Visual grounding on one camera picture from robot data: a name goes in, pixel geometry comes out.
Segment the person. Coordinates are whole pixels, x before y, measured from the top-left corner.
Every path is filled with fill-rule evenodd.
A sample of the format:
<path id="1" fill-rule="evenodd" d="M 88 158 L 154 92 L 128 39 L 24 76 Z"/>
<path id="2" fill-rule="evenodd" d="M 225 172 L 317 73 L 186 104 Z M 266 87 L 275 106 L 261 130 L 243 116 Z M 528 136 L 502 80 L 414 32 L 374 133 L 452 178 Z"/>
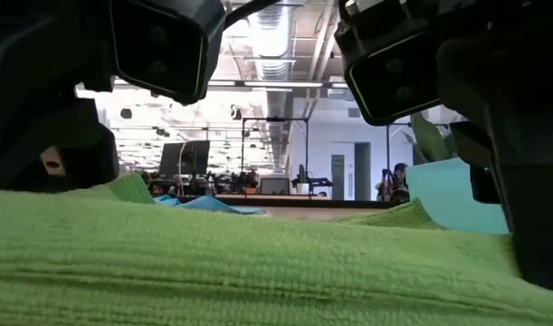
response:
<path id="1" fill-rule="evenodd" d="M 397 163 L 393 169 L 382 170 L 381 181 L 377 183 L 377 201 L 404 203 L 410 200 L 406 183 L 405 163 Z"/>

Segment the black aluminium table frame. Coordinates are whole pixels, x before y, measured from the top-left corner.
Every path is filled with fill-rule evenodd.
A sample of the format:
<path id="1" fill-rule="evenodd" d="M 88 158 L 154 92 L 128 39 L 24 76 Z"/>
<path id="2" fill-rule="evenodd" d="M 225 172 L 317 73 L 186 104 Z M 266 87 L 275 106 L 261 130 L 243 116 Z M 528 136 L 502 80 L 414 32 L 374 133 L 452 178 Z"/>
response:
<path id="1" fill-rule="evenodd" d="M 306 195 L 234 195 L 220 194 L 215 199 L 228 206 L 257 207 L 309 207 L 342 209 L 388 209 L 399 206 L 398 202 L 331 200 L 327 197 Z"/>

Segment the dark doorway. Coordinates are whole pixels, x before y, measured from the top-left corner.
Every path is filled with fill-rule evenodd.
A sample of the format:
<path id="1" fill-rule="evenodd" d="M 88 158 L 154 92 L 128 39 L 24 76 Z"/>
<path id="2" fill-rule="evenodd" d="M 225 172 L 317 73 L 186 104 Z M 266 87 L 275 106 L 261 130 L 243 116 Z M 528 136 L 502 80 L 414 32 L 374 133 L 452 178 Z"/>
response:
<path id="1" fill-rule="evenodd" d="M 355 169 L 355 199 L 369 201 L 371 199 L 371 145 L 365 142 L 354 146 Z"/>

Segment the green snake plant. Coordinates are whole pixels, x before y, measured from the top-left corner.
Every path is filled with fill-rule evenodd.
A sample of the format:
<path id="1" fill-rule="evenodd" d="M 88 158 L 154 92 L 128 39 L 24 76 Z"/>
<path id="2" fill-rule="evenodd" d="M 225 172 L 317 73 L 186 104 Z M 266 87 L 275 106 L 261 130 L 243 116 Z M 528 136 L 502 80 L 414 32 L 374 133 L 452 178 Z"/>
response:
<path id="1" fill-rule="evenodd" d="M 415 144 L 427 162 L 437 162 L 456 157 L 457 150 L 453 142 L 453 134 L 444 134 L 421 113 L 411 116 L 411 127 L 415 134 Z"/>

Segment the black background frame stand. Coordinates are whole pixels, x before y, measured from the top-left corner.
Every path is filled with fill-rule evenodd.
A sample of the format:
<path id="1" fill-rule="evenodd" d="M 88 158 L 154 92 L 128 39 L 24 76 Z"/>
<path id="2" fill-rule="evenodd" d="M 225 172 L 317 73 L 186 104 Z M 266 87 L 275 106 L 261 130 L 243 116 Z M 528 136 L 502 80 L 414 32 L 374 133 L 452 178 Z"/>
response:
<path id="1" fill-rule="evenodd" d="M 244 159 L 245 159 L 245 131 L 246 131 L 246 123 L 249 120 L 253 121 L 264 121 L 266 123 L 284 123 L 284 122 L 294 122 L 294 121 L 302 121 L 306 125 L 305 129 L 305 163 L 303 166 L 306 168 L 306 172 L 308 175 L 308 167 L 309 167 L 309 119 L 308 118 L 285 118 L 285 117 L 265 117 L 265 118 L 247 118 L 243 117 L 242 119 L 242 127 L 241 127 L 241 172 L 244 172 Z M 308 196 L 309 198 L 312 198 L 312 190 L 310 188 L 310 193 L 308 195 L 299 195 L 299 196 Z"/>

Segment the blue microfiber towel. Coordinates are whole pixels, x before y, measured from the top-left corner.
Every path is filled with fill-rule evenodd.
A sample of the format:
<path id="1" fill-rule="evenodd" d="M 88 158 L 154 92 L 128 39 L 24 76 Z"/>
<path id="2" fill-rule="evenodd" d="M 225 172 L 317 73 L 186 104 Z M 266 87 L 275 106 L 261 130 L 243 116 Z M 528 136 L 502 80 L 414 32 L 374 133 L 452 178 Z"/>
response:
<path id="1" fill-rule="evenodd" d="M 229 206 L 215 197 L 196 197 L 188 202 L 181 202 L 177 197 L 169 195 L 155 197 L 154 201 L 163 206 L 179 207 L 184 209 L 193 209 L 200 211 L 219 212 L 239 215 L 264 214 L 265 211 L 259 207 L 248 206 Z"/>

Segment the green translucent plastic basket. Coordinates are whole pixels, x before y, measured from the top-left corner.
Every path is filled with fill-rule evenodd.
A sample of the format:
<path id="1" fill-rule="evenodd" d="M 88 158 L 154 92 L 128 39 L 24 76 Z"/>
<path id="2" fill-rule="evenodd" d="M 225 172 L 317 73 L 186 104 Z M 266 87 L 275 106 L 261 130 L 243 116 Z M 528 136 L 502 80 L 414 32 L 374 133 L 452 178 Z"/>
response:
<path id="1" fill-rule="evenodd" d="M 418 198 L 429 216 L 445 228 L 485 234 L 507 234 L 499 205 L 473 199 L 470 167 L 458 158 L 406 169 L 410 197 Z"/>

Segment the black background monitor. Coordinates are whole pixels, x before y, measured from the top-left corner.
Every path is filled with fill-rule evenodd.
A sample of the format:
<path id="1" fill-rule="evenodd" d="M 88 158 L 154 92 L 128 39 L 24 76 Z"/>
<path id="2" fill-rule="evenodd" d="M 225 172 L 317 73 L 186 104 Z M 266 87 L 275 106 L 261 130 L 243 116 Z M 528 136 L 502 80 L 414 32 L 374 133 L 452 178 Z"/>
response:
<path id="1" fill-rule="evenodd" d="M 204 175 L 207 172 L 209 140 L 167 143 L 163 147 L 158 173 L 165 176 Z"/>

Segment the small background potted plant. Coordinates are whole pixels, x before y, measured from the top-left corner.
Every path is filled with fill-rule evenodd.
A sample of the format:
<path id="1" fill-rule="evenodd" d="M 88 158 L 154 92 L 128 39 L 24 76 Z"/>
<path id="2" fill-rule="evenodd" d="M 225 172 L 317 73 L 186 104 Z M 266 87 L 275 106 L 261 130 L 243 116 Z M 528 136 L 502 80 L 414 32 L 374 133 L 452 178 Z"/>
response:
<path id="1" fill-rule="evenodd" d="M 308 175 L 306 172 L 306 168 L 302 164 L 299 165 L 296 189 L 299 195 L 308 195 L 310 193 L 310 183 L 308 180 Z"/>

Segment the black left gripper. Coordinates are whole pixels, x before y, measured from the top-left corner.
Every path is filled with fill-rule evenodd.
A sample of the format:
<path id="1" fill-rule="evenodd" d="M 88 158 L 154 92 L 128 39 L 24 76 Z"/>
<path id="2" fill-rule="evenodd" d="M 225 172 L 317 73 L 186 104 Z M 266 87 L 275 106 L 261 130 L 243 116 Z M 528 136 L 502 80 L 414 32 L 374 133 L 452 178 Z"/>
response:
<path id="1" fill-rule="evenodd" d="M 116 179 L 112 132 L 95 101 L 37 88 L 112 91 L 112 0 L 0 0 L 0 190 L 70 191 Z"/>

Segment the green microfiber towel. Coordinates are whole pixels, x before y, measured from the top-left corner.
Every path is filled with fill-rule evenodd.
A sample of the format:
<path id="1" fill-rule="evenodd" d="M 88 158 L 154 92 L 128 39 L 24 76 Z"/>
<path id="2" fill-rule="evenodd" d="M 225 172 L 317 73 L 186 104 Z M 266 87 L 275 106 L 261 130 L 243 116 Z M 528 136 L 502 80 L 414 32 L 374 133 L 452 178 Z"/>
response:
<path id="1" fill-rule="evenodd" d="M 419 201 L 333 222 L 164 206 L 142 179 L 0 191 L 0 326 L 553 326 L 508 235 Z"/>

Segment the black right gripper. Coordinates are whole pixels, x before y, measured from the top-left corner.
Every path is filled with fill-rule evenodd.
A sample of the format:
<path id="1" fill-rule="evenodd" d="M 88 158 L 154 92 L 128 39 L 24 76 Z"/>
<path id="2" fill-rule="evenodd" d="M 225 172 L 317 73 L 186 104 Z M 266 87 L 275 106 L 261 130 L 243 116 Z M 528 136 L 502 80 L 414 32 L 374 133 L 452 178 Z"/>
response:
<path id="1" fill-rule="evenodd" d="M 553 21 L 444 42 L 437 90 L 444 106 L 475 123 L 486 108 L 499 113 L 488 118 L 491 140 L 466 120 L 450 125 L 453 143 L 470 167 L 473 199 L 501 201 L 522 277 L 553 291 L 553 117 L 511 115 L 553 112 Z"/>

